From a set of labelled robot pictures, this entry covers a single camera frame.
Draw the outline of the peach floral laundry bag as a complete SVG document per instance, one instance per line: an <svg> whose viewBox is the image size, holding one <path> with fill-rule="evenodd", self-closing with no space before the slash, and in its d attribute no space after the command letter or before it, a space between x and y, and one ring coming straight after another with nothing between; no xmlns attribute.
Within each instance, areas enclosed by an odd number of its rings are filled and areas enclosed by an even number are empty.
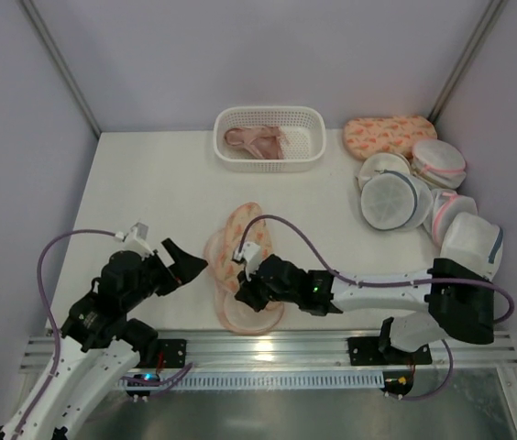
<svg viewBox="0 0 517 440"><path fill-rule="evenodd" d="M251 226L246 236L246 226L262 214L258 203L240 205L228 216L223 228L212 234L206 242L204 257L209 273L214 280L214 311L221 326L238 335L259 336L273 330L284 315L284 305L270 302L260 312L254 311L238 301L235 294L239 289L237 275L244 267L232 260L242 240L251 241L261 247L265 259L273 253L273 245L266 222L260 220Z"/></svg>

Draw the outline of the pink satin lace bra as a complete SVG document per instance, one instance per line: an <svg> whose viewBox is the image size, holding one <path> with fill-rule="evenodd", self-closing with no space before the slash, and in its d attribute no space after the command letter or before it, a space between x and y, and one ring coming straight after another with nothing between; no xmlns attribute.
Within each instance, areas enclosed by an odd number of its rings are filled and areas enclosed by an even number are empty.
<svg viewBox="0 0 517 440"><path fill-rule="evenodd" d="M282 145L289 141L278 126L242 126L227 130L224 142L231 149L245 150L257 160L284 160Z"/></svg>

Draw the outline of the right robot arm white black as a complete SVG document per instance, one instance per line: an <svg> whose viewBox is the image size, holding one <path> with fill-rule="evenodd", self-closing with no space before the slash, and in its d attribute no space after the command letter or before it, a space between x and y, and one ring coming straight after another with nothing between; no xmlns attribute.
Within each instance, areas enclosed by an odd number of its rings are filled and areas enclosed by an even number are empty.
<svg viewBox="0 0 517 440"><path fill-rule="evenodd" d="M365 309L401 311L381 325L379 349L412 353L442 339L485 346L494 340L494 286L447 258L428 270L357 276L304 270L275 255L253 272L241 271L235 298L255 312L270 303L293 303L313 316Z"/></svg>

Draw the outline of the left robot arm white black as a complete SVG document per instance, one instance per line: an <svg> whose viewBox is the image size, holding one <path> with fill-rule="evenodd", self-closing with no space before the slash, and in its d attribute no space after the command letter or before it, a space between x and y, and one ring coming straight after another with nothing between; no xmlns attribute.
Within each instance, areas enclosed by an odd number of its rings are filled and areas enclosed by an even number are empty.
<svg viewBox="0 0 517 440"><path fill-rule="evenodd" d="M52 358L15 415L0 426L0 439L73 439L107 393L159 347L156 329L128 314L152 295L169 295L195 280L204 259L172 240L161 245L165 265L140 238L129 238L92 280L90 290L53 332Z"/></svg>

